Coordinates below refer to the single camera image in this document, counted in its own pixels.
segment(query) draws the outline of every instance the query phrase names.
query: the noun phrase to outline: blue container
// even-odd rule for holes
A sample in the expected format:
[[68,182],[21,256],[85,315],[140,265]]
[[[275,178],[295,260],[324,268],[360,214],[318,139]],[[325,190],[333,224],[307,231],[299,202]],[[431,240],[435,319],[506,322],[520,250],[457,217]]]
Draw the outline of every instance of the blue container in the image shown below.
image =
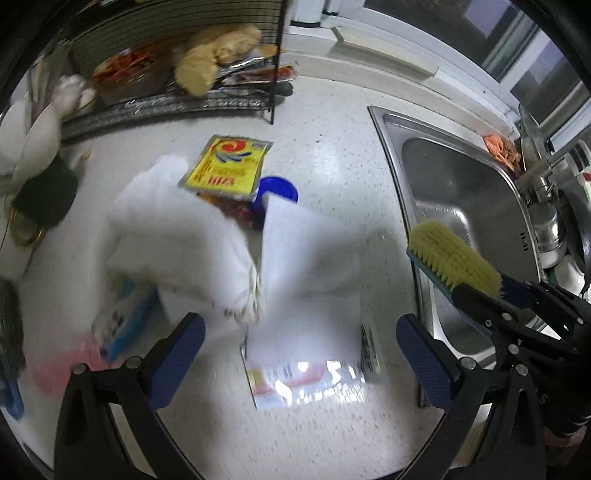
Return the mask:
[[256,199],[249,205],[258,228],[262,228],[263,223],[265,222],[265,206],[263,205],[262,199],[263,195],[266,193],[274,193],[275,195],[291,200],[294,203],[297,203],[298,200],[296,187],[289,180],[281,177],[261,178]]

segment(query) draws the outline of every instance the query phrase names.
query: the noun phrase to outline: orange cloth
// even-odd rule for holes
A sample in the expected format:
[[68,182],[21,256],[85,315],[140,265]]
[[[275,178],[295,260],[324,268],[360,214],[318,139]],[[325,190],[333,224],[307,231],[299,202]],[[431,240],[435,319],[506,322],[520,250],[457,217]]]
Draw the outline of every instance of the orange cloth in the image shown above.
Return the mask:
[[499,135],[487,135],[482,138],[493,157],[512,172],[516,174],[521,173],[521,167],[519,166],[521,155],[517,153],[517,149],[512,141],[506,140]]

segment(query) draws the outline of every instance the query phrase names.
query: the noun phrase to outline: window sill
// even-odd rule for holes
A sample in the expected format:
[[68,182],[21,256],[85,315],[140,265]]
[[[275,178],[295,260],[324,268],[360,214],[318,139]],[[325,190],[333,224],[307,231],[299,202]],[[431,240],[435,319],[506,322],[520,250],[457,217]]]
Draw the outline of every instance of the window sill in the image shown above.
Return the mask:
[[[445,63],[443,59],[426,56],[420,51],[413,52],[413,55],[417,58],[422,56],[440,67],[435,75],[421,74],[379,50],[371,52],[370,48],[339,43],[328,27],[332,27],[331,23],[335,21],[341,23],[341,20],[328,18],[323,22],[326,26],[319,28],[289,27],[284,40],[287,52],[282,55],[283,61],[296,64],[298,71],[306,76],[351,83],[416,103],[480,135],[497,132],[511,139],[518,137],[514,125],[516,114],[485,87],[475,84],[474,79],[467,85],[462,81],[465,75],[460,75],[458,79],[441,68],[441,64]],[[351,27],[352,21],[345,21],[349,23],[347,28]],[[359,28],[358,31],[365,38],[374,35],[367,29]],[[387,35],[374,36],[381,44],[389,42],[393,49],[406,47],[393,42]],[[475,85],[484,96],[474,90]]]

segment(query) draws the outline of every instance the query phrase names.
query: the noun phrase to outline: yellow package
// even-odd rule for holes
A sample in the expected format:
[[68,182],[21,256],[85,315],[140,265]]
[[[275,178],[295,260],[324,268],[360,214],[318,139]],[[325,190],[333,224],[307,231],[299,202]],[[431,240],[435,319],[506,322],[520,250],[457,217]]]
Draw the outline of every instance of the yellow package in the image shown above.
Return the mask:
[[214,135],[179,185],[194,192],[254,200],[262,161],[272,145],[253,138]]

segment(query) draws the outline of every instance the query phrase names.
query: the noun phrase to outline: window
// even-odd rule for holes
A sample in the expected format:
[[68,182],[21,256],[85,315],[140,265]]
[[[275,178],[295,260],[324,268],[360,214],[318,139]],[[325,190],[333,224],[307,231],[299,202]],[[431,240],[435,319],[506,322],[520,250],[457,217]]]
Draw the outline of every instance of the window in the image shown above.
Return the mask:
[[[542,123],[580,82],[579,76],[554,43],[549,42],[511,93]],[[579,96],[575,111],[589,98]]]
[[476,95],[492,92],[513,115],[523,104],[547,136],[590,98],[558,47],[510,0],[342,0],[340,14],[434,54],[447,75]]
[[509,0],[367,0],[365,7],[433,35],[496,80],[537,30]]

